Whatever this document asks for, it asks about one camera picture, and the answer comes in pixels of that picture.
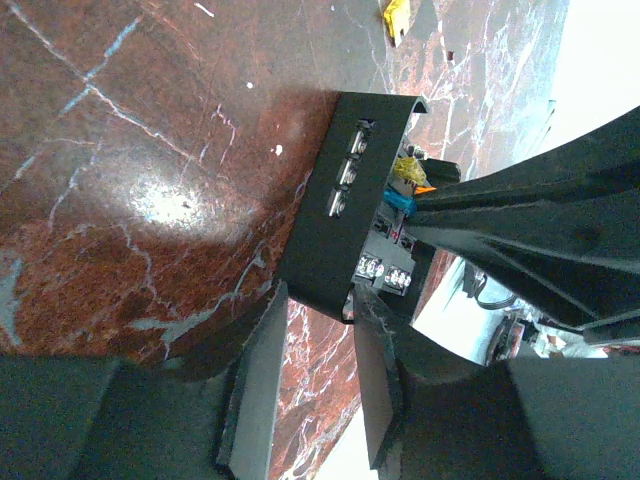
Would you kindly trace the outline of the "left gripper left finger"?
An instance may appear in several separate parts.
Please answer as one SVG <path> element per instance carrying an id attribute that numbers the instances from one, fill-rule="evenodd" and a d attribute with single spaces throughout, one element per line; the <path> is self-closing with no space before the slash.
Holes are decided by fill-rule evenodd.
<path id="1" fill-rule="evenodd" d="M 269 476 L 288 301 L 287 284 L 277 283 L 239 358 L 215 459 L 228 479 Z"/>

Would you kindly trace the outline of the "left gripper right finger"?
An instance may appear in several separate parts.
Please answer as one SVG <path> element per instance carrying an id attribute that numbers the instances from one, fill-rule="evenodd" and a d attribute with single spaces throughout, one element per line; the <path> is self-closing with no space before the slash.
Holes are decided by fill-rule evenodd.
<path id="1" fill-rule="evenodd" d="M 353 293 L 354 341 L 370 467 L 386 461 L 404 413 L 404 394 L 394 348 L 394 314 L 371 289 Z"/>

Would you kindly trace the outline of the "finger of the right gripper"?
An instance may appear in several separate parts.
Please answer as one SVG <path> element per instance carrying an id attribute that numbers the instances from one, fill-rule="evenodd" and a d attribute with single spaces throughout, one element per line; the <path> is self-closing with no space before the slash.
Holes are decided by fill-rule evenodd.
<path id="1" fill-rule="evenodd" d="M 419 212 L 410 229 L 592 343 L 639 337 L 636 199 Z"/>
<path id="2" fill-rule="evenodd" d="M 485 177 L 416 197 L 419 210 L 569 202 L 639 187 L 639 109 Z"/>

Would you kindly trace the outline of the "blue blade fuse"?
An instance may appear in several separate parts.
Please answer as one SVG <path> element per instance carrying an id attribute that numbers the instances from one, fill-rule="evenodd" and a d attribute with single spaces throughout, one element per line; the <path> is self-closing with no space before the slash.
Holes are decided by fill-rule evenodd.
<path id="1" fill-rule="evenodd" d="M 416 202 L 412 197 L 401 195 L 392 189 L 384 191 L 384 201 L 406 216 L 412 216 L 417 211 Z"/>

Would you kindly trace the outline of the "black fuse box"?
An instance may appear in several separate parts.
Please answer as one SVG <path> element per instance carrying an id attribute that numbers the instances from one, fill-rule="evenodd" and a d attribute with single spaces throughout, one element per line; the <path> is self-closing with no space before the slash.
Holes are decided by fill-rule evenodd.
<path id="1" fill-rule="evenodd" d="M 421 96 L 340 95 L 278 270 L 292 299 L 350 323 L 348 302 L 363 285 L 413 320 L 435 250 L 409 232 L 384 191 L 411 197 L 393 166 L 416 152 L 407 128 L 428 111 Z"/>

